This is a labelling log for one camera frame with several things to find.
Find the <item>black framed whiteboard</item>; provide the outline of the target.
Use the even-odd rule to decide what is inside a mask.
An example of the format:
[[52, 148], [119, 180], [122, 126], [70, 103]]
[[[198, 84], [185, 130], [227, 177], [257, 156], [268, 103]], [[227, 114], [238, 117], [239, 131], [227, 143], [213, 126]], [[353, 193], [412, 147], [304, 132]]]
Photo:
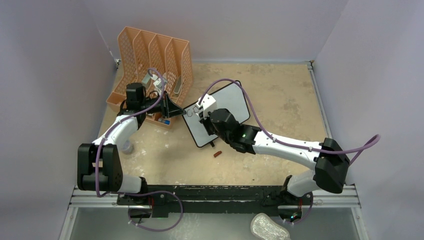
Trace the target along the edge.
[[[216, 100], [218, 109], [228, 109], [239, 123], [244, 123], [250, 118], [247, 100], [236, 84], [229, 83], [209, 95]], [[219, 138], [217, 135], [208, 135], [203, 124], [199, 122], [200, 118], [197, 116], [199, 110], [196, 102], [184, 107], [184, 110], [186, 114], [182, 117], [198, 148], [202, 148]]]

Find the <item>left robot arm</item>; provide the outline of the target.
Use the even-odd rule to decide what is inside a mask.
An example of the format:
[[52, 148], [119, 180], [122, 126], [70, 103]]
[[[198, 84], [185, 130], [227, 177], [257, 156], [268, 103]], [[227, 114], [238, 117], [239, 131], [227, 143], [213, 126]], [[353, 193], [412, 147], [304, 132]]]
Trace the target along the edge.
[[114, 124], [98, 139], [77, 149], [77, 187], [97, 193], [126, 193], [138, 205], [146, 203], [149, 191], [143, 177], [123, 173], [119, 151], [132, 134], [140, 129], [147, 114], [160, 113], [165, 118], [186, 112], [174, 103], [167, 92], [155, 98], [147, 95], [142, 83], [126, 86], [126, 100], [121, 103]]

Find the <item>brown marker cap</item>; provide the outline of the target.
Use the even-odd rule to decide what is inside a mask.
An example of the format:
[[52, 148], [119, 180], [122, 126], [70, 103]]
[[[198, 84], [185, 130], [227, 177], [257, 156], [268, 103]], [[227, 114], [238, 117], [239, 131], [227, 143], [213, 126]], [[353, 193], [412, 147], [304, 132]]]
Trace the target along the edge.
[[221, 154], [222, 154], [222, 151], [217, 151], [216, 153], [213, 154], [213, 157], [216, 158]]

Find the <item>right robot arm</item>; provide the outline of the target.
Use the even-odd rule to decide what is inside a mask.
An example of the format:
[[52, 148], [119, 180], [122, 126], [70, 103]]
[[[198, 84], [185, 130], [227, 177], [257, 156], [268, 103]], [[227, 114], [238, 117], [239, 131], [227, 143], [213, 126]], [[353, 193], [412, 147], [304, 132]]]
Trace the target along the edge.
[[307, 171], [286, 178], [280, 191], [284, 202], [292, 204], [315, 190], [342, 193], [350, 160], [344, 153], [329, 153], [340, 150], [335, 140], [325, 138], [324, 142], [312, 142], [286, 138], [289, 145], [283, 145], [277, 142], [278, 135], [266, 134], [260, 127], [239, 123], [226, 108], [202, 112], [198, 116], [208, 135], [220, 137], [239, 153], [274, 156], [307, 167]]

